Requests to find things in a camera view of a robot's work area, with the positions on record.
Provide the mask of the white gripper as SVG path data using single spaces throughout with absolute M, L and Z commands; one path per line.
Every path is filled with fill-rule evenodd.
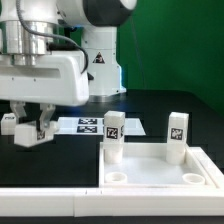
M 12 65 L 10 56 L 1 55 L 0 99 L 15 100 L 10 108 L 17 119 L 27 116 L 24 102 L 41 103 L 37 130 L 47 130 L 54 105 L 80 106 L 88 101 L 88 77 L 81 73 L 83 66 L 84 55 L 77 51 L 54 51 L 38 57 L 34 66 Z

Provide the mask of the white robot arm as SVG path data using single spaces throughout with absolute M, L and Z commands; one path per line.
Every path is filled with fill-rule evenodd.
M 117 28 L 137 0 L 0 0 L 0 99 L 17 118 L 41 105 L 47 130 L 57 105 L 121 94 Z

